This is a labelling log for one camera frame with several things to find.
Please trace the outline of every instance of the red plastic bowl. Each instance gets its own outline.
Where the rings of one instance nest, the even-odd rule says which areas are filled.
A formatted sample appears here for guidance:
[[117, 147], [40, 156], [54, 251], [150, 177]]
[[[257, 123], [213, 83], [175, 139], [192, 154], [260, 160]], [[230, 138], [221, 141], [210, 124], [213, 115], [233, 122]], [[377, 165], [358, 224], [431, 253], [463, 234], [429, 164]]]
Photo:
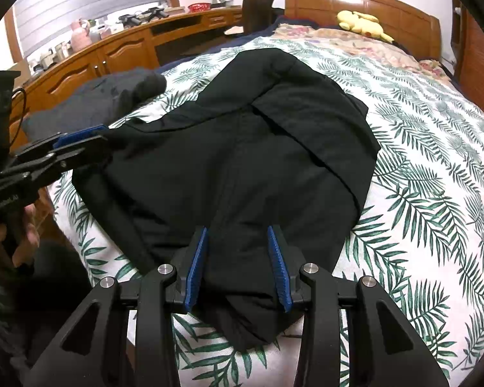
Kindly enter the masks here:
[[205, 12], [206, 10], [209, 10], [210, 6], [210, 3], [194, 3], [189, 5], [188, 9], [191, 13]]

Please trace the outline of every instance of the silver bolt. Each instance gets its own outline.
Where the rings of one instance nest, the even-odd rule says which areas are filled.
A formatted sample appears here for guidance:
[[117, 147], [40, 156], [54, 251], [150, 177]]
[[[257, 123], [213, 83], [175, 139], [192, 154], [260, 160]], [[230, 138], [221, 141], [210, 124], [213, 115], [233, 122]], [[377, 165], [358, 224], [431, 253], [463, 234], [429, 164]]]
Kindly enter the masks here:
[[306, 273], [316, 273], [319, 270], [319, 266], [315, 263], [306, 263], [303, 265], [303, 270]]
[[113, 286], [114, 283], [115, 283], [115, 278], [112, 278], [111, 276], [106, 276], [106, 278], [101, 279], [102, 288], [109, 288], [110, 286]]
[[376, 279], [373, 278], [372, 276], [365, 276], [364, 278], [362, 278], [362, 283], [365, 286], [373, 287], [376, 285]]
[[166, 275], [174, 270], [174, 267], [170, 263], [164, 263], [158, 267], [158, 272], [162, 275]]

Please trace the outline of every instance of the headboard panel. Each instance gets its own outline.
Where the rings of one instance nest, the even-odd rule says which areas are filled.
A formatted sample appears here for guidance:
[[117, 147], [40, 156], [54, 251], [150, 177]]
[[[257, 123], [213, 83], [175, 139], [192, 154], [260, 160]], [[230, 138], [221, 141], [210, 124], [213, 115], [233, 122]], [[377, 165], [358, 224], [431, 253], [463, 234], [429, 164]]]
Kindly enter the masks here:
[[439, 20], [398, 0], [285, 0], [285, 16], [306, 18], [322, 26], [337, 24], [341, 10], [372, 14], [383, 31], [417, 59], [441, 57]]

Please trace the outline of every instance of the black cable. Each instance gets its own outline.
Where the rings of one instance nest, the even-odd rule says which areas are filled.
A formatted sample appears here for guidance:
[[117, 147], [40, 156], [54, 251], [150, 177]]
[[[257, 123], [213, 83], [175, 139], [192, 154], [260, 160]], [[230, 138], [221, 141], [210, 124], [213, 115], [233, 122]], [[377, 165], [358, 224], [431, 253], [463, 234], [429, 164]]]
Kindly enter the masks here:
[[22, 87], [18, 87], [16, 90], [13, 91], [13, 96], [14, 94], [16, 94], [17, 92], [21, 92], [23, 94], [23, 109], [22, 109], [22, 117], [20, 118], [19, 120], [19, 124], [18, 124], [18, 129], [16, 130], [16, 134], [14, 135], [14, 138], [13, 140], [9, 143], [9, 147], [12, 146], [14, 144], [14, 141], [16, 141], [16, 138], [18, 137], [18, 134], [19, 134], [19, 130], [22, 129], [22, 122], [23, 122], [23, 118], [25, 116], [25, 108], [27, 107], [27, 92], [25, 91], [25, 89], [23, 89]]

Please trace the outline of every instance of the blue gripper pad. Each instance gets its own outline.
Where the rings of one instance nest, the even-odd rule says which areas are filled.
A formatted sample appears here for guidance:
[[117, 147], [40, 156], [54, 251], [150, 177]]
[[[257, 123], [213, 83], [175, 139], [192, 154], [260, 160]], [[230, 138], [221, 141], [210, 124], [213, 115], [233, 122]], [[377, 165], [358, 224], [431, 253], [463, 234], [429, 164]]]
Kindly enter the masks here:
[[107, 126], [97, 125], [91, 128], [82, 129], [80, 131], [77, 131], [71, 134], [65, 134], [54, 143], [53, 148], [55, 150], [56, 148], [64, 147], [65, 145], [69, 145], [69, 144], [73, 144], [74, 142], [85, 140], [86, 138], [93, 137], [97, 131], [102, 131], [106, 129], [108, 129]]
[[275, 278], [277, 297], [283, 305], [285, 312], [292, 308], [290, 296], [290, 280], [288, 278], [287, 266], [281, 255], [280, 246], [277, 244], [276, 235], [271, 226], [267, 227], [267, 240], [269, 244], [269, 257], [272, 263], [272, 273]]
[[201, 279], [203, 278], [203, 267], [204, 261], [206, 259], [207, 253], [207, 243], [208, 243], [208, 231], [204, 227], [201, 233], [201, 238], [197, 243], [196, 253], [194, 255], [194, 260], [188, 271], [186, 277], [186, 296], [184, 306], [186, 311], [190, 312], [192, 307], [197, 302], [197, 296], [199, 295], [199, 288], [201, 286]]

